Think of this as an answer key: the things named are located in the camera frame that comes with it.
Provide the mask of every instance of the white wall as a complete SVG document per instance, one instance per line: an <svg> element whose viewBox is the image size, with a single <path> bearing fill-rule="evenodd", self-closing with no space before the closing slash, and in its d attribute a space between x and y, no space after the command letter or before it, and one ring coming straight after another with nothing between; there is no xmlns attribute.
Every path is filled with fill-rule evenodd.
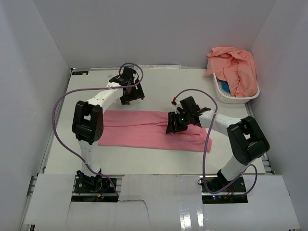
<svg viewBox="0 0 308 231"><path fill-rule="evenodd" d="M18 230L69 68L32 0L0 1L0 230Z"/></svg>
<svg viewBox="0 0 308 231"><path fill-rule="evenodd" d="M34 0L70 67L206 66L216 46L249 49L276 0Z"/></svg>
<svg viewBox="0 0 308 231"><path fill-rule="evenodd" d="M308 230L308 1L278 0L251 52L261 94L252 108L302 230Z"/></svg>

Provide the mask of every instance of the pink towel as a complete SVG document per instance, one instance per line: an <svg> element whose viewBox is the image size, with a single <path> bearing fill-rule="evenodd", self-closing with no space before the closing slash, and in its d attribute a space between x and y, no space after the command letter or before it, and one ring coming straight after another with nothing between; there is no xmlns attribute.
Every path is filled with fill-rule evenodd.
<svg viewBox="0 0 308 231"><path fill-rule="evenodd" d="M104 130L98 144L202 152L207 132L189 125L184 132L166 134L167 112L107 110L103 115ZM212 141L207 146L211 150Z"/></svg>
<svg viewBox="0 0 308 231"><path fill-rule="evenodd" d="M250 97L257 93L254 58L245 50L234 47L215 47L207 54L207 74L215 73L227 81L231 96Z"/></svg>

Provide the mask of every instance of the laundry basket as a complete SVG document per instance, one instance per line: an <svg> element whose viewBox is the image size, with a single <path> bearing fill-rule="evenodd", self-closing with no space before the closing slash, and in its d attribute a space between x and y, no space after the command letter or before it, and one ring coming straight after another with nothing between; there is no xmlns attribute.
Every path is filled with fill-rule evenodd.
<svg viewBox="0 0 308 231"><path fill-rule="evenodd" d="M216 78L215 73L213 74L213 81L214 81L214 88L217 94L217 97L220 101L224 103L246 103L250 101L251 99L256 98L260 94L260 89L257 83L257 93L254 96L251 97L233 97L230 95L230 92L225 91L222 88L222 82L221 80Z"/></svg>

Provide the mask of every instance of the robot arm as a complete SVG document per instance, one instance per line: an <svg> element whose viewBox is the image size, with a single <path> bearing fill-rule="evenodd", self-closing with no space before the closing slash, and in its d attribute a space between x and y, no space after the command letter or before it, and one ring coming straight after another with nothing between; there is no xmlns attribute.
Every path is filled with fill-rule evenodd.
<svg viewBox="0 0 308 231"><path fill-rule="evenodd" d="M81 149L81 156L86 163L95 172L100 172L101 167L98 161L98 140L103 134L103 114L106 109L118 98L122 104L129 104L136 99L144 99L144 94L140 83L132 88L124 86L137 84L138 79L134 81L136 71L124 67L123 73L109 80L106 88L86 102L78 101L75 106L75 113L72 125L72 131ZM77 172L78 177L88 185L96 188L98 176L91 173L82 163L81 171Z"/></svg>
<svg viewBox="0 0 308 231"><path fill-rule="evenodd" d="M177 111L168 113L167 134L184 131L189 124L210 127L214 112L209 108L200 109L193 97L172 104L177 107ZM262 130L251 116L239 119L216 114L212 129L229 137L233 152L229 162L218 171L220 187L236 178L270 148Z"/></svg>

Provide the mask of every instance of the basket rim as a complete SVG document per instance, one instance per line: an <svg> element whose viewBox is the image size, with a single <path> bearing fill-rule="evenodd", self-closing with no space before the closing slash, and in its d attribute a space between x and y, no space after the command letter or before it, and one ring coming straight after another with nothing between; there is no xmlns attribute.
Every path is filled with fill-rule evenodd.
<svg viewBox="0 0 308 231"><path fill-rule="evenodd" d="M258 97L258 95L260 94L260 88L259 88L259 85L257 83L257 92L254 96L249 96L249 97L234 97L234 96L228 96L228 95L224 95L221 90L219 89L219 86L218 86L218 81L217 81L217 77L216 77L216 74L213 73L213 78L215 80L215 84L216 84L216 87L217 87L217 90L218 92L223 96L223 97L226 97L228 99L232 99L232 100L251 100L251 99L254 99L256 97Z"/></svg>

